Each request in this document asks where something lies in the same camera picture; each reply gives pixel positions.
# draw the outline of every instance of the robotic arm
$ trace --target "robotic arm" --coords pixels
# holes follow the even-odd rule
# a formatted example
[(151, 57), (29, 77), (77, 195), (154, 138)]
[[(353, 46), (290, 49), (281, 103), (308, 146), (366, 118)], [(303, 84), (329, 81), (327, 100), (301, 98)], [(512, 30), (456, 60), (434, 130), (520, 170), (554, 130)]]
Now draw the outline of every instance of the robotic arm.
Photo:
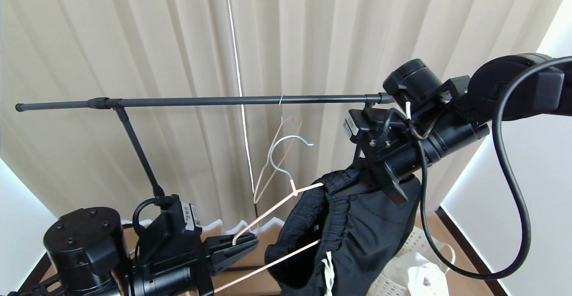
[[(383, 84), (397, 109), (373, 108), (388, 102), (385, 94), (365, 95), (362, 110), (351, 109), (344, 127), (356, 144), (354, 163), (364, 163), (381, 190), (396, 204), (406, 201), (399, 183), (421, 169), (421, 219), (429, 244), (452, 270), (476, 279), (499, 279), (515, 272), (530, 248), (530, 220), (502, 142), (501, 121), (538, 114), (572, 115), (572, 57), (551, 59), (541, 54), (503, 56), (484, 64), (470, 78), (460, 76), (442, 83), (420, 60), (396, 69)], [(280, 102), (357, 102), (351, 96), (291, 96)], [(162, 105), (181, 100), (194, 105), (277, 104), (278, 98), (168, 98)], [(114, 109), (125, 125), (132, 144), (153, 184), (156, 197), (143, 202), (134, 214), (140, 253), (128, 257), (117, 211), (110, 208), (80, 209), (61, 217), (48, 229), (44, 245), (58, 274), (31, 289), (33, 296), (177, 295), (198, 289), (213, 294), (210, 275), (216, 275), (255, 249), (252, 234), (243, 235), (236, 246), (232, 235), (200, 239), (202, 228), (196, 207), (180, 202), (177, 195), (164, 196), (152, 176), (147, 160), (123, 109), (130, 100), (94, 98), (86, 102), (17, 104), (16, 110), (94, 108)], [(152, 106), (152, 100), (145, 100)], [(153, 106), (162, 106), (156, 102)], [(500, 165), (507, 178), (521, 216), (522, 242), (515, 261), (493, 274), (476, 274), (452, 265), (431, 240), (425, 219), (427, 168), (445, 156), (492, 133)], [(365, 159), (359, 159), (363, 152)], [(139, 212), (155, 204), (161, 215), (145, 230), (139, 228)], [(49, 292), (55, 282), (61, 286)]]

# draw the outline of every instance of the beige curtain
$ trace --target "beige curtain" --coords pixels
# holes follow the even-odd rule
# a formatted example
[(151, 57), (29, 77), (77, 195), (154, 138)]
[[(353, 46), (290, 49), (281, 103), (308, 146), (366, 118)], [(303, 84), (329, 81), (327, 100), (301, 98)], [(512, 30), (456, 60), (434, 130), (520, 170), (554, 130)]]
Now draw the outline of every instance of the beige curtain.
[[(497, 56), (535, 51), (561, 1), (231, 0), (244, 94), (377, 93), (392, 70), (413, 58), (443, 80), (470, 75)], [(353, 145), (341, 121), (348, 108), (360, 107), (284, 105), (284, 116), (301, 116), (301, 135), (316, 144), (295, 143), (284, 162), (299, 186), (349, 165)], [(279, 120), (276, 106), (246, 108), (255, 178)], [(429, 207), (439, 206), (476, 146), (431, 167)], [(288, 190), (279, 174), (259, 208)], [(293, 203), (276, 214), (285, 217)]]
[[(1, 0), (1, 157), (57, 216), (130, 219), (151, 186), (114, 111), (18, 102), (238, 96), (227, 0)], [(240, 107), (127, 109), (167, 194), (231, 227), (253, 217)], [(141, 215), (155, 217), (157, 208)]]

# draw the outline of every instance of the brown floor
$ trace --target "brown floor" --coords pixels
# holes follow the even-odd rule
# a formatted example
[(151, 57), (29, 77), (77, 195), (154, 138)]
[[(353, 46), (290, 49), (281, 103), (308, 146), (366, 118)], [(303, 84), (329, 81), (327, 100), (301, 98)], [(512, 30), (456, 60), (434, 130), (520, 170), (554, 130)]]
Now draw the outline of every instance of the brown floor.
[[(449, 243), (449, 245), (451, 245), (455, 250), (455, 265), (468, 271), (475, 271), (475, 267), (472, 265), (471, 261), (468, 260), (467, 256), (463, 253), (463, 250), (459, 247), (458, 243), (456, 243), (455, 239), (453, 239), (451, 233), (449, 233), (445, 228), (439, 217), (435, 214), (430, 214), (427, 215), (427, 220), (429, 221), (429, 230), (431, 231), (431, 235), (433, 235), (435, 239)], [(415, 225), (421, 228), (421, 218), (419, 215), (417, 215)], [(459, 275), (452, 270), (447, 273), (447, 284), (449, 285), (450, 296), (493, 296), (491, 290), (484, 281)]]

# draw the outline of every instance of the white cord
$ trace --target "white cord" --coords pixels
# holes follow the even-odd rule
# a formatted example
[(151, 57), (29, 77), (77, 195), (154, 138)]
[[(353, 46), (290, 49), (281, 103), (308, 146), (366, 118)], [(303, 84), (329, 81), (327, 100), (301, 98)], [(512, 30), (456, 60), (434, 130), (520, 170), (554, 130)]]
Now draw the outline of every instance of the white cord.
[(326, 258), (322, 259), (322, 262), (325, 264), (324, 279), (326, 290), (324, 296), (333, 296), (333, 278), (335, 278), (336, 274), (333, 272), (332, 252), (326, 252), (325, 256)]
[(411, 119), (411, 102), (410, 101), (405, 102), (405, 117), (407, 119)]

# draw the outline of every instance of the black fabric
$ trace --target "black fabric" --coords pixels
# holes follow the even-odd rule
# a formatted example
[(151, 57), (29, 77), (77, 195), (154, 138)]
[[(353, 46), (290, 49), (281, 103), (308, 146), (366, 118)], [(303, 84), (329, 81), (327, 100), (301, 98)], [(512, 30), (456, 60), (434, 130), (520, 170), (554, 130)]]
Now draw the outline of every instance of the black fabric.
[(374, 184), (367, 170), (337, 170), (316, 180), (324, 186), (304, 192), (266, 249), (266, 264), (320, 239), (314, 247), (268, 269), (282, 295), (325, 293), (325, 253), (331, 251), (335, 296), (365, 295), (413, 229), (419, 180), (400, 184), (409, 202), (397, 206)]

